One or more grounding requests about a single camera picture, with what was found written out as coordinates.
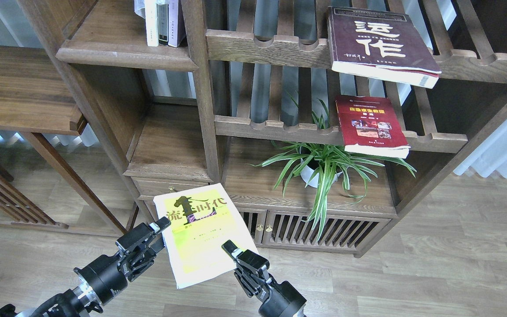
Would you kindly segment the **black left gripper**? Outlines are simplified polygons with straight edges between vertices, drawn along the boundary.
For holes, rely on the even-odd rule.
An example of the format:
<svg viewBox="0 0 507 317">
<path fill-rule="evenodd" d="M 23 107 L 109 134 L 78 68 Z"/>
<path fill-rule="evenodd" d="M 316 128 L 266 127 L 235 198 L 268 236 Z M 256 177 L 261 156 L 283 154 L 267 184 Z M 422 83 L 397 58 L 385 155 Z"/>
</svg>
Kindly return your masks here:
<svg viewBox="0 0 507 317">
<path fill-rule="evenodd" d="M 84 306 L 91 302 L 106 305 L 154 263 L 165 243 L 162 232 L 171 226 L 167 217 L 141 223 L 116 241 L 117 253 L 101 255 L 86 267 L 75 268 L 80 285 L 74 289 Z"/>
</svg>

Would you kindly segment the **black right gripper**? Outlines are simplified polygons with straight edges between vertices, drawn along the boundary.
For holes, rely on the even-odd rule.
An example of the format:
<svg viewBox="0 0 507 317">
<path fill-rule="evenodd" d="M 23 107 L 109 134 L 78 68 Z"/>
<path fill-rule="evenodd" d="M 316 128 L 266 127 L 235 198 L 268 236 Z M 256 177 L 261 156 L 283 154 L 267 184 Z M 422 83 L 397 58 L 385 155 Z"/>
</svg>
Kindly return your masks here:
<svg viewBox="0 0 507 317">
<path fill-rule="evenodd" d="M 261 301 L 262 317 L 304 317 L 306 299 L 288 282 L 279 284 L 268 272 L 269 261 L 250 251 L 243 251 L 227 240 L 222 249 L 235 261 L 234 276 L 248 297 Z"/>
</svg>

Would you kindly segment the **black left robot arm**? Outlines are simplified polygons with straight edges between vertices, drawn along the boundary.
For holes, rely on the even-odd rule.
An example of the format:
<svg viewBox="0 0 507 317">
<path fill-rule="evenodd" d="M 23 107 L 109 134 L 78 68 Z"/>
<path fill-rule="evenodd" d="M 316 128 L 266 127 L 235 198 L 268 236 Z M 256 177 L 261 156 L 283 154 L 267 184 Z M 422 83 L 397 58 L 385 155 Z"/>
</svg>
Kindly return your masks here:
<svg viewBox="0 0 507 317">
<path fill-rule="evenodd" d="M 118 251 L 113 256 L 103 254 L 82 269 L 74 269 L 80 281 L 78 287 L 20 313 L 7 304 L 0 308 L 0 317 L 88 317 L 91 311 L 102 313 L 104 305 L 153 265 L 165 246 L 161 233 L 170 225 L 166 217 L 137 225 L 119 237 Z"/>
</svg>

